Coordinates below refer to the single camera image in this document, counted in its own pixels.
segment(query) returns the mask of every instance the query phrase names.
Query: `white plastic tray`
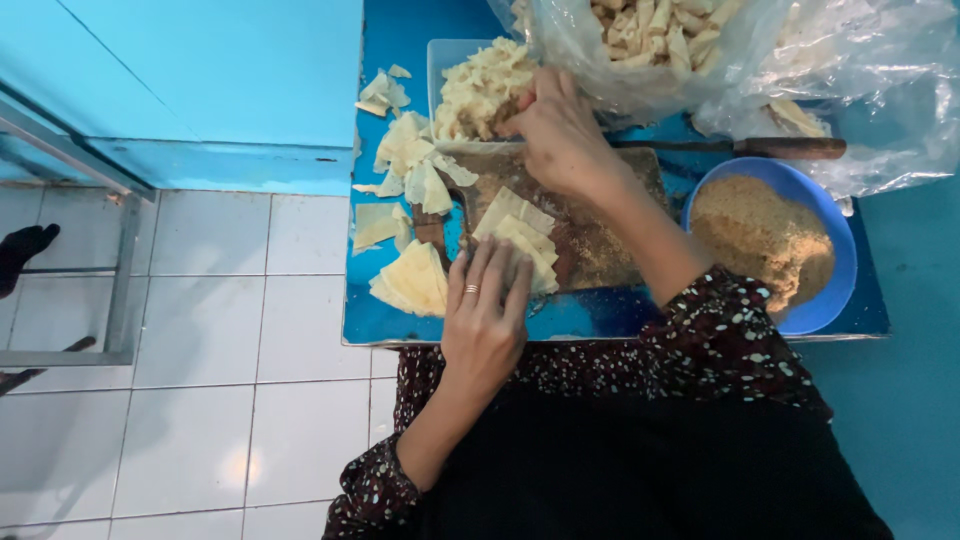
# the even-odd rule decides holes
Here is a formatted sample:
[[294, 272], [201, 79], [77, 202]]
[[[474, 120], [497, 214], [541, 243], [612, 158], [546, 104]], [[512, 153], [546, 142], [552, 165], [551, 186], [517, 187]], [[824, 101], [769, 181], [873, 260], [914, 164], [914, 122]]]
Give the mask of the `white plastic tray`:
[[515, 154], [523, 148], [522, 142], [453, 141], [437, 138], [434, 120], [437, 106], [444, 101], [440, 95], [440, 88], [446, 82], [443, 71], [467, 61], [467, 56], [476, 54], [478, 49], [486, 49], [491, 45], [493, 45], [492, 39], [431, 39], [426, 45], [426, 87], [430, 106], [430, 133], [433, 136], [433, 144], [441, 152]]

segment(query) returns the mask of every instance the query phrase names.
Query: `hand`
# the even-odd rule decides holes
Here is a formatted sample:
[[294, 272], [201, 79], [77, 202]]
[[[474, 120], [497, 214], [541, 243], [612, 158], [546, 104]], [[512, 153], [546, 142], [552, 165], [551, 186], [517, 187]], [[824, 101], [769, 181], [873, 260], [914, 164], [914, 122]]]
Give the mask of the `hand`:
[[533, 87], [520, 97], [521, 113], [500, 129], [527, 139], [526, 167], [544, 187], [586, 202], [615, 196], [633, 170], [603, 137], [587, 98], [577, 94], [568, 71], [543, 67]]
[[[438, 393], [486, 406], [516, 368], [527, 342], [525, 314], [533, 261], [523, 258], [514, 282], [506, 283], [513, 250], [510, 241], [496, 243], [488, 235], [477, 248], [466, 276], [467, 256], [463, 251], [450, 266], [440, 344], [446, 368]], [[467, 285], [479, 286], [479, 294], [465, 292]], [[510, 292], [501, 305], [504, 288]]]

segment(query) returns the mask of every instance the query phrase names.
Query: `woman's left hand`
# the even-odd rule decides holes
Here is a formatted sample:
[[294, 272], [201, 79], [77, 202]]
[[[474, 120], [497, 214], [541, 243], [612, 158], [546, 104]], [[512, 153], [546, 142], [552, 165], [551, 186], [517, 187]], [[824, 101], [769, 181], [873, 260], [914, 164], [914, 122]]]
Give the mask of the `woman's left hand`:
[[[450, 266], [441, 340], [446, 368], [440, 387], [484, 405], [513, 373], [527, 342], [533, 261], [524, 257], [513, 282], [507, 283], [513, 250], [509, 240], [497, 243], [488, 236], [469, 270], [463, 252]], [[505, 288], [510, 292], [501, 304]]]

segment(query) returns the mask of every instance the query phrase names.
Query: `clear plastic bag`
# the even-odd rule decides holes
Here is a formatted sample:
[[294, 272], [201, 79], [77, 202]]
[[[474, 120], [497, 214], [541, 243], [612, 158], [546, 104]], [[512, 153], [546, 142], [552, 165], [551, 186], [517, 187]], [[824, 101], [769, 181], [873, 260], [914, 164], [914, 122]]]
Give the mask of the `clear plastic bag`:
[[776, 45], [792, 0], [750, 0], [723, 27], [720, 61], [703, 76], [669, 67], [617, 69], [604, 48], [590, 0], [488, 0], [504, 28], [544, 63], [577, 75], [611, 129], [646, 125], [737, 86]]
[[694, 114], [705, 134], [796, 135], [763, 107], [801, 102], [848, 141], [840, 160], [791, 161], [834, 198], [951, 176], [960, 147], [960, 47], [949, 0], [798, 0], [777, 48]]

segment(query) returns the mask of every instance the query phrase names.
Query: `blue tabletop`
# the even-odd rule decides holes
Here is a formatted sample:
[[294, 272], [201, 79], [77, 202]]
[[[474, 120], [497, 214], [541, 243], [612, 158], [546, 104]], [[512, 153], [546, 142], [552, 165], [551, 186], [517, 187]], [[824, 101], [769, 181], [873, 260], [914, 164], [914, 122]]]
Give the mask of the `blue tabletop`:
[[[485, 0], [418, 3], [397, 0], [367, 0], [365, 4], [363, 74], [371, 81], [377, 68], [396, 63], [407, 68], [413, 79], [400, 79], [411, 103], [406, 110], [427, 116], [426, 46], [436, 38], [485, 38], [506, 36]], [[380, 184], [383, 174], [372, 172], [373, 156], [380, 138], [386, 134], [390, 119], [359, 112], [357, 130], [362, 155], [354, 166], [354, 182]], [[612, 136], [614, 140], [655, 138], [659, 140], [699, 140], [687, 123], [676, 115], [645, 130], [630, 130]], [[668, 199], [678, 208], [685, 195], [714, 166], [732, 158], [724, 154], [657, 152]], [[379, 199], [371, 194], [351, 191], [350, 204], [401, 202], [402, 197]], [[455, 255], [459, 235], [460, 212], [455, 209], [444, 226], [448, 254]], [[844, 311], [821, 331], [799, 339], [829, 340], [884, 336], [890, 333], [890, 321], [876, 280], [870, 245], [859, 214], [849, 219], [857, 243], [858, 274], [856, 289]], [[393, 240], [380, 242], [380, 249], [368, 250], [347, 260], [347, 301], [344, 312], [344, 340], [351, 344], [377, 344], [397, 341], [440, 341], [443, 320], [416, 317], [387, 306], [370, 294], [368, 281], [380, 268], [396, 259]], [[527, 329], [531, 340], [621, 338], [636, 336], [640, 326], [656, 312], [643, 287], [594, 289], [553, 295], [531, 303]]]

